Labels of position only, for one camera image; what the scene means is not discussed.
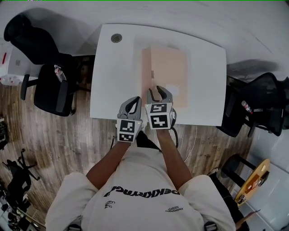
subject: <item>shirt sleeve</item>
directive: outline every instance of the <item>shirt sleeve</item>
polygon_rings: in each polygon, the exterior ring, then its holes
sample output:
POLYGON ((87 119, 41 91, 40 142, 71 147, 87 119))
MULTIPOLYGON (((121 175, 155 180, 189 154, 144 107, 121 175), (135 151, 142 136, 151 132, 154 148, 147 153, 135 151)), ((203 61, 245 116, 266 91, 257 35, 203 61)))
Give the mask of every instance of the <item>shirt sleeve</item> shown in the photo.
POLYGON ((194 177, 182 185, 179 192, 193 209, 199 211, 204 223, 214 222, 219 231, 236 230, 230 211, 210 177, 206 175, 194 177))
POLYGON ((67 175, 46 216, 47 231, 63 231, 82 215, 98 189, 81 173, 67 175))

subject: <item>peach colored box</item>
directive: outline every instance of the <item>peach colored box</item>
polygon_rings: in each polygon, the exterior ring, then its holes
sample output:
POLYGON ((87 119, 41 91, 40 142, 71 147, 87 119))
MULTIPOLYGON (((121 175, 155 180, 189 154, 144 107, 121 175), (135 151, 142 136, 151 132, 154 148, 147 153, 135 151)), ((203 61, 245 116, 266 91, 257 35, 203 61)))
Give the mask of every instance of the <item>peach colored box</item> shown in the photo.
POLYGON ((153 90, 155 99, 161 100, 156 86, 172 93, 174 107, 187 106, 188 66, 185 52, 151 46, 142 50, 142 104, 146 104, 147 90, 153 90))

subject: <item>red object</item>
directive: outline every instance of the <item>red object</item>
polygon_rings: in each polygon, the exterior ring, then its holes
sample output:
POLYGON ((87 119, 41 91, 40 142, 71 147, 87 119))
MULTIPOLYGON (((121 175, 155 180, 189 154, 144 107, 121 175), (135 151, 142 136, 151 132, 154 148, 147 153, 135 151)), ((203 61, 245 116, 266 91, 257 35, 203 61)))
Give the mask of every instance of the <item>red object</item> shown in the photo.
POLYGON ((4 54, 2 64, 4 64, 4 62, 5 62, 6 55, 7 55, 7 52, 5 52, 5 54, 4 54))

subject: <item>black pants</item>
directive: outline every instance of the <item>black pants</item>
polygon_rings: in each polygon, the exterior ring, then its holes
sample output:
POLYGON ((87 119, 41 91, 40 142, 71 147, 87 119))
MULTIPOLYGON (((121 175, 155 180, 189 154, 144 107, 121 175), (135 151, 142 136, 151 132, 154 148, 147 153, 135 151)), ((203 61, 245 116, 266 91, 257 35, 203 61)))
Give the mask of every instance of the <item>black pants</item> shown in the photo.
MULTIPOLYGON (((214 185, 216 186, 216 188, 219 191, 219 193, 221 194, 224 202, 226 203, 234 222, 237 223, 242 218, 244 218, 243 214, 240 212, 240 210, 238 208, 237 203, 235 202, 235 200, 231 196, 229 190, 227 190, 227 188, 217 178, 217 173, 211 174, 210 178, 212 179, 214 185)), ((248 231, 248 230, 249 230, 249 226, 247 225, 246 222, 244 222, 242 224, 241 228, 238 229, 238 231, 248 231)))
POLYGON ((136 145, 140 148, 153 148, 161 152, 157 145, 151 141, 143 131, 140 131, 136 137, 136 145))

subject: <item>forearm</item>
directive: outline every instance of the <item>forearm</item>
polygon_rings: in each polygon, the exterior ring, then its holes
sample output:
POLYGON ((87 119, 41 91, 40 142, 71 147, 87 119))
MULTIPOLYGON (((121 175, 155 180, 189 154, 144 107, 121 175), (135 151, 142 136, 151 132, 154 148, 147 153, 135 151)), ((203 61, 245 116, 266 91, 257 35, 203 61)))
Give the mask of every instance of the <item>forearm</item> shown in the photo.
POLYGON ((101 189, 117 169, 130 143, 118 142, 96 165, 89 170, 86 177, 97 188, 101 189))
POLYGON ((192 178, 191 173, 178 152, 168 130, 157 130, 157 136, 166 163, 168 176, 178 190, 192 178))

